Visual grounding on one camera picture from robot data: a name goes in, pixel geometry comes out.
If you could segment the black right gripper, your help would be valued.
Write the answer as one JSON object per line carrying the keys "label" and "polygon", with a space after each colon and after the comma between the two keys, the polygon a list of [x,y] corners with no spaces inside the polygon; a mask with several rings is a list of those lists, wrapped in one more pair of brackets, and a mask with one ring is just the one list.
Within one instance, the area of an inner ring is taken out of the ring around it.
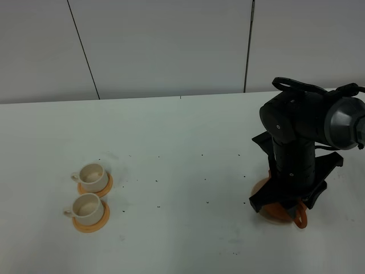
{"label": "black right gripper", "polygon": [[249,198],[256,213],[265,205],[287,201],[288,194],[310,194],[302,202],[312,209],[327,189],[326,178],[334,168],[343,165],[343,157],[337,152],[316,156],[314,143],[305,139],[280,144],[264,132],[253,142],[269,157],[269,179]]}

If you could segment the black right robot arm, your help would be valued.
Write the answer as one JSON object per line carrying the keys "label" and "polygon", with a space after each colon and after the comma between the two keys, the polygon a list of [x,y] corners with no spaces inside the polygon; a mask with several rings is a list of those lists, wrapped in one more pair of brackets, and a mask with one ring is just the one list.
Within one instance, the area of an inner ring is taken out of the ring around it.
{"label": "black right robot arm", "polygon": [[364,148],[364,88],[355,83],[327,91],[289,78],[272,82],[279,94],[259,111],[265,131],[254,137],[267,154],[271,177],[250,197],[255,211],[278,203],[288,213],[312,208],[326,178],[343,164],[339,151]]}

